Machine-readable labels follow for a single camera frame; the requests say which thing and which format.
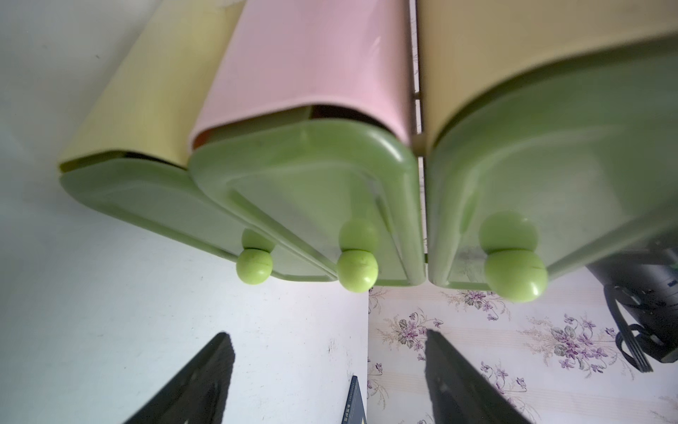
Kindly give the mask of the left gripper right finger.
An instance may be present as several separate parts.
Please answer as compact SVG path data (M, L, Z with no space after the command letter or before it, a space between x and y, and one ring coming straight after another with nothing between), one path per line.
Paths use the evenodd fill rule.
M425 356L435 422L528 422L440 332L427 331Z

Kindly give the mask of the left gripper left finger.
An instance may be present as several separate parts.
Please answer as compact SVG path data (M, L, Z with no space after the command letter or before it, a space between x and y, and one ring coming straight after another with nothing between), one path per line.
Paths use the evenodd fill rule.
M183 367L129 423L220 424L236 354L231 337L220 332Z

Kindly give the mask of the green top drawer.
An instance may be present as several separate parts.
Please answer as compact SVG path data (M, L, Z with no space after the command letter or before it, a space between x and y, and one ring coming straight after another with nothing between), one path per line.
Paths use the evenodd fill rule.
M677 227L677 49L618 49L515 79L427 161L430 280L497 290L539 259L550 278Z

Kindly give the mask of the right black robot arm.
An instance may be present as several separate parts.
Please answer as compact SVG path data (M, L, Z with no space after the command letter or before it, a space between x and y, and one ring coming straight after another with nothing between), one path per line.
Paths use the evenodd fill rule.
M603 286L621 354L642 373L677 361L677 245L656 240L587 266Z

